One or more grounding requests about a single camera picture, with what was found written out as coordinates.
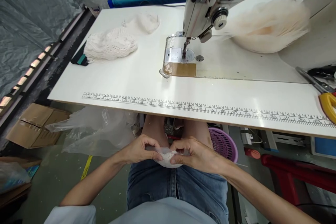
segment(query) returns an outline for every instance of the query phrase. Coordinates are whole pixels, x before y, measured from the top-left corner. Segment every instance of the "plastic basket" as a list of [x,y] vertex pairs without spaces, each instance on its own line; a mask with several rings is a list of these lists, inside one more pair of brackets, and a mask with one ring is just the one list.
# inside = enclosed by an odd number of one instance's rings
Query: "plastic basket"
[[237,163],[238,150],[233,139],[218,128],[209,128],[213,149],[223,157]]

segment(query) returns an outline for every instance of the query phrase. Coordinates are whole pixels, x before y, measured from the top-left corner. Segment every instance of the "ruler scale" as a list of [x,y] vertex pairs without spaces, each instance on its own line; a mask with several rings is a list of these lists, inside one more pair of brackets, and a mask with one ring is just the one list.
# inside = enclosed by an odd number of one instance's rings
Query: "ruler scale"
[[133,96],[120,96],[114,94],[92,92],[84,92],[82,95],[82,99],[160,107],[173,110],[193,111],[197,113],[219,114],[232,117],[268,120],[317,127],[336,128],[336,125],[333,122],[331,122],[327,117],[321,115],[298,114],[271,110],[257,110],[253,108],[232,107],[226,105],[204,104],[189,101],[184,102],[174,100],[162,100]]

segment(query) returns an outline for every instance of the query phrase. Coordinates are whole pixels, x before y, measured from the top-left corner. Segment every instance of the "scissors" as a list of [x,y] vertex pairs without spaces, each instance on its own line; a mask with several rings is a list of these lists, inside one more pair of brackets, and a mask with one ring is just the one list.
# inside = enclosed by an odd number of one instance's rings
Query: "scissors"
[[307,74],[302,68],[295,68],[309,83],[313,84],[313,86],[320,91],[322,94],[319,95],[319,100],[321,103],[321,107],[325,115],[329,118],[330,121],[336,124],[336,112],[334,108],[336,108],[336,90],[329,86],[325,82],[321,82]]

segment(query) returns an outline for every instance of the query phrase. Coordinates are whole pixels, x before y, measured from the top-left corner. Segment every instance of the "denim shorts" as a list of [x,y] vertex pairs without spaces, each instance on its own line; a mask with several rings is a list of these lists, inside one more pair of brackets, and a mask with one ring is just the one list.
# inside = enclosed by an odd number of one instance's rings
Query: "denim shorts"
[[217,174],[204,173],[183,165],[165,168],[153,160],[131,165],[128,175],[127,208],[167,197],[188,202],[216,223],[229,223],[226,206],[227,181]]

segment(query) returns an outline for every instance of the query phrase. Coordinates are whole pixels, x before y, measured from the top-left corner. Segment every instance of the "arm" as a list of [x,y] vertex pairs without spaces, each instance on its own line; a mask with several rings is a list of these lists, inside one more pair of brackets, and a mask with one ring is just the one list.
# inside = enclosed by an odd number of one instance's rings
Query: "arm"
[[98,193],[127,163],[138,163],[146,159],[162,160],[159,153],[145,150],[145,145],[160,147],[156,140],[146,135],[139,136],[75,185],[62,200],[60,207],[91,204]]
[[318,224],[313,218],[279,197],[230,160],[190,137],[174,141],[171,150],[188,149],[190,156],[176,155],[171,163],[185,164],[223,176],[273,224]]

